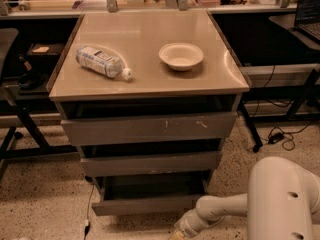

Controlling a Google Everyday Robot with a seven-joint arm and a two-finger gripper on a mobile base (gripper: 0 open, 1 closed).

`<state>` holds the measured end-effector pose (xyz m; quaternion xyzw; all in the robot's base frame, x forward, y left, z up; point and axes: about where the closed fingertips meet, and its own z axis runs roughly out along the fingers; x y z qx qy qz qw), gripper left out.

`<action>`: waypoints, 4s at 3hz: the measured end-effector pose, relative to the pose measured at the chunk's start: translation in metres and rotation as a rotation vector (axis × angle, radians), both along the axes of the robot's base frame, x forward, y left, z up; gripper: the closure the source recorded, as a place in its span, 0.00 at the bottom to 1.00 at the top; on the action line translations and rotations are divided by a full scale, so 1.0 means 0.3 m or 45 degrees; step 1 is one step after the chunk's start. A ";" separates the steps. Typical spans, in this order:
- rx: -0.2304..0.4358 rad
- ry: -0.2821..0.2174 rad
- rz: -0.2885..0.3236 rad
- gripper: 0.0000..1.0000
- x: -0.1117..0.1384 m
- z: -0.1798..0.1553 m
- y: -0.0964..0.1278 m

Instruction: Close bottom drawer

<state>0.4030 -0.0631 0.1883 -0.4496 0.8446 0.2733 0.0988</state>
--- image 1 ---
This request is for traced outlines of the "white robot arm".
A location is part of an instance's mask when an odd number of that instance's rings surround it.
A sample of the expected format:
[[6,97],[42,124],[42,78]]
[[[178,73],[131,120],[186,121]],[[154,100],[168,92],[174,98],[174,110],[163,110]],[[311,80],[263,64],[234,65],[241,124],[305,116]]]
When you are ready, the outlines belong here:
[[248,240],[315,240],[320,177],[287,159],[263,158],[250,173],[247,193],[201,197],[177,221],[168,240],[195,237],[231,215],[247,218]]

